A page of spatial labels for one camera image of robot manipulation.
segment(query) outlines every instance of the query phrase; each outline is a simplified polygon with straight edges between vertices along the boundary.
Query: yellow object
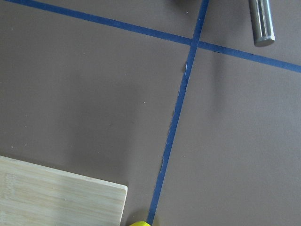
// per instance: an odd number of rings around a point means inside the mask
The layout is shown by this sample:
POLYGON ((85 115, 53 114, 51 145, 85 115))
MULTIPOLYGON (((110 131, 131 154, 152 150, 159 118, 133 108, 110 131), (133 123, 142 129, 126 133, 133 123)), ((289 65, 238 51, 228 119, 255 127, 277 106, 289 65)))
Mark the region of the yellow object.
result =
POLYGON ((138 221, 136 223, 133 223, 130 226, 150 226, 148 223, 144 222, 144 221, 138 221))

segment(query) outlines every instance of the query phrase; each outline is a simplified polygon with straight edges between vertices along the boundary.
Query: blue painter's tape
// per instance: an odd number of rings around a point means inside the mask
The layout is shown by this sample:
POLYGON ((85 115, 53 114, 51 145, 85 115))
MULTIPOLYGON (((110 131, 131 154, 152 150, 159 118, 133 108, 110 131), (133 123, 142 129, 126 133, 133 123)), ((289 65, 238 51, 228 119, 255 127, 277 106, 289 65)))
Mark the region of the blue painter's tape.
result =
POLYGON ((271 65, 274 67, 280 67, 280 68, 287 69, 287 70, 290 70, 293 72, 301 73, 301 66, 299 66, 299 65, 294 65, 294 64, 291 64, 288 62, 275 60, 275 59, 268 58, 265 56, 259 56, 259 55, 255 55, 255 54, 251 54, 251 53, 246 53, 244 51, 227 48, 227 47, 223 47, 223 46, 218 46, 218 45, 210 44, 210 43, 203 42, 203 41, 200 41, 198 43, 198 47, 202 48, 202 49, 211 50, 211 51, 214 51, 217 53, 223 53, 223 54, 226 54, 229 56, 238 57, 238 58, 242 58, 242 59, 246 59, 246 60, 251 60, 251 61, 262 63, 265 65, 271 65))
POLYGON ((33 1, 33 0, 5 0, 5 1, 13 2, 13 3, 33 7, 33 8, 38 8, 38 9, 42 9, 45 11, 66 15, 66 16, 71 16, 74 18, 82 19, 82 20, 88 20, 88 21, 95 22, 98 24, 108 25, 108 26, 120 28, 123 30, 131 31, 131 32, 146 34, 146 35, 153 36, 156 38, 174 41, 174 42, 178 42, 178 43, 185 44, 185 45, 191 44, 191 39, 185 38, 185 37, 182 37, 179 35, 161 32, 161 31, 153 30, 153 29, 146 28, 146 27, 140 27, 140 26, 136 26, 133 24, 124 23, 121 21, 112 20, 112 19, 108 19, 105 17, 101 17, 101 16, 95 16, 92 14, 87 14, 87 13, 59 7, 59 6, 49 5, 49 4, 38 2, 38 1, 33 1))
POLYGON ((176 101, 176 104, 175 104, 175 108, 174 108, 174 115, 173 115, 173 118, 172 118, 172 121, 171 121, 171 126, 170 126, 170 129, 169 129, 169 133, 168 133, 168 136, 167 136, 166 146, 165 146, 165 150, 164 150, 164 153, 163 153, 163 160, 162 160, 161 170, 158 174, 154 194, 153 194, 153 197, 152 197, 152 200, 151 200, 151 203, 150 203, 150 210, 149 210, 149 214, 148 214, 148 217, 147 217, 147 223, 149 223, 150 225, 152 225, 152 223, 154 221, 155 213, 156 213, 156 210, 157 210, 157 206, 158 206, 158 202, 159 202, 159 198, 160 198, 160 194, 161 194, 161 189, 162 189, 162 186, 163 186, 164 177, 165 177, 165 173, 166 173, 166 170, 167 170, 169 156, 170 156, 172 145, 173 145, 173 142, 174 142, 174 136, 175 136, 175 132, 176 132, 176 129, 177 129, 177 126, 178 126, 180 113, 181 113, 181 110, 182 110, 182 105, 183 105, 184 97, 185 97, 185 93, 186 93, 186 87, 188 85, 188 80, 189 80, 190 73, 191 73, 191 70, 192 70, 194 57, 195 57, 195 54, 196 54, 196 51, 197 51, 197 48, 198 48, 198 41, 199 41, 201 31, 202 31, 202 28, 203 28, 208 3, 209 3, 209 0, 203 0, 202 1, 202 5, 201 5, 201 8, 200 8, 200 11, 199 11, 199 14, 198 14, 198 20, 197 20, 197 23, 196 23, 196 27, 195 27, 195 30, 194 30, 194 34, 193 34, 189 54, 188 54, 188 57, 187 57, 186 70, 185 70, 185 73, 184 73, 183 78, 182 78, 179 95, 178 95, 178 98, 177 98, 177 101, 176 101))

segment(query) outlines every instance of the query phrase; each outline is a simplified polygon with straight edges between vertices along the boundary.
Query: light wood board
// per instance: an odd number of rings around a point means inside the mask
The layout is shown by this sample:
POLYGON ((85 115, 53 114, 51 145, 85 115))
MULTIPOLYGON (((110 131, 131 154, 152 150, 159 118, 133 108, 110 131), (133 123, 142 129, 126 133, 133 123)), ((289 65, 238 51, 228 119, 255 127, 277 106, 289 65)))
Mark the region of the light wood board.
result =
POLYGON ((0 156, 0 226, 119 226, 127 187, 0 156))

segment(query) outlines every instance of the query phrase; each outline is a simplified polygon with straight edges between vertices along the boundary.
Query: bamboo board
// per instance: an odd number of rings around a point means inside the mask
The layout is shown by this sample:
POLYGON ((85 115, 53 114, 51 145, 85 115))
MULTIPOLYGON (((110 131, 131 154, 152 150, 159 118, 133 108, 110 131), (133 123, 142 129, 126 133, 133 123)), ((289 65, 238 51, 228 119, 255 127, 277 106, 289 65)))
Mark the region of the bamboo board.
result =
POLYGON ((127 187, 0 156, 0 226, 119 226, 127 187))

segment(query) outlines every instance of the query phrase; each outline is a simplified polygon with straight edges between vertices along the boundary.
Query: gray floor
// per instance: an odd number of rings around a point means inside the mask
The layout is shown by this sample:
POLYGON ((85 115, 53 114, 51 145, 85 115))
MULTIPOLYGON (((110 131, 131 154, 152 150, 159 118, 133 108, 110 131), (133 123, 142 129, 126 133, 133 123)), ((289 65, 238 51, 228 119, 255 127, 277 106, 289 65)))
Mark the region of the gray floor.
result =
MULTIPOLYGON (((200 0, 44 0, 191 38, 200 0)), ((301 4, 211 0, 202 41, 301 65, 301 4)), ((128 186, 145 220, 189 46, 0 1, 0 154, 128 186)), ((198 49, 154 226, 301 223, 301 74, 198 49)))

